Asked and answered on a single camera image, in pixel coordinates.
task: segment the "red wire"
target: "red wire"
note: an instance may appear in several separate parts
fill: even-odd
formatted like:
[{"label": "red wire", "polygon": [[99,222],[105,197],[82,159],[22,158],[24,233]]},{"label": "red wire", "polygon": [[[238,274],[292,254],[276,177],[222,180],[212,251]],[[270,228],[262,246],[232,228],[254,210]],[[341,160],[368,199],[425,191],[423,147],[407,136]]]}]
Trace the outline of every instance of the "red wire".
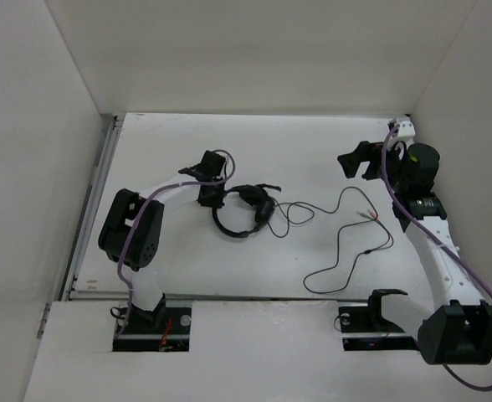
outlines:
[{"label": "red wire", "polygon": [[166,321],[166,331],[162,334],[161,338],[161,344],[159,345],[159,348],[162,348],[164,345],[166,345],[166,338],[168,336],[168,333],[170,333],[170,330],[172,329],[172,319],[168,318]]}]

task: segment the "screw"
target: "screw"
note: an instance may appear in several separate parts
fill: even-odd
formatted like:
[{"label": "screw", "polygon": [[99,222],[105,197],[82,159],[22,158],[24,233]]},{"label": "screw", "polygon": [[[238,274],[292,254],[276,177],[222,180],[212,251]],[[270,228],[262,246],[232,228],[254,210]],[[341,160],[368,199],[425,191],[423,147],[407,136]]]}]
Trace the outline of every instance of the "screw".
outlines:
[{"label": "screw", "polygon": [[184,316],[181,316],[181,318],[179,319],[179,323],[181,325],[183,325],[184,327],[188,327],[191,322],[192,322],[192,319],[187,314],[185,314]]}]

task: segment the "headphone ear cup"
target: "headphone ear cup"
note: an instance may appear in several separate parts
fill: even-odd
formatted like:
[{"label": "headphone ear cup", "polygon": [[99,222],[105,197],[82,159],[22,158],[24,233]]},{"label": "headphone ear cup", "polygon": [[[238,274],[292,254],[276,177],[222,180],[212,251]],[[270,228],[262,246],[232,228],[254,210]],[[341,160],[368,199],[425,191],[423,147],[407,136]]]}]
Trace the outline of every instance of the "headphone ear cup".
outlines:
[{"label": "headphone ear cup", "polygon": [[276,202],[270,197],[259,203],[257,209],[255,210],[255,223],[259,224],[268,222],[274,213],[275,205]]}]

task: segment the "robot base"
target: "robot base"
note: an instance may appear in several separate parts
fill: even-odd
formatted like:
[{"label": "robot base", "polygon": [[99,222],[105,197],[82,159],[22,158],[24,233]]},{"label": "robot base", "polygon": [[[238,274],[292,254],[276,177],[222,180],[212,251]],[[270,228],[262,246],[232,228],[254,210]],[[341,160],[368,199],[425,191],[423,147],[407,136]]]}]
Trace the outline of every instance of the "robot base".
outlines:
[{"label": "robot base", "polygon": [[[164,301],[152,314],[137,311],[134,307],[126,329],[114,338],[112,351],[188,352],[191,317],[190,301]],[[121,325],[116,321],[115,334],[120,329]]]}]

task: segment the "metal base plate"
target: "metal base plate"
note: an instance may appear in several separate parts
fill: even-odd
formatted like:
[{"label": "metal base plate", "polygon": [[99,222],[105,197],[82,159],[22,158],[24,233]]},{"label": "metal base plate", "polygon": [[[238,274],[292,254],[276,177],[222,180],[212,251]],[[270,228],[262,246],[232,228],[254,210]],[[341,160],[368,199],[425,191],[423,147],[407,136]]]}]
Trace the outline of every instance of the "metal base plate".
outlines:
[{"label": "metal base plate", "polygon": [[[169,307],[162,325],[153,329],[140,318],[133,316],[125,331],[112,343],[113,352],[187,352],[190,343],[190,307]],[[172,329],[166,337],[166,346],[161,348],[161,339],[166,331],[166,322],[172,320]],[[115,333],[121,325],[116,322]]]}]

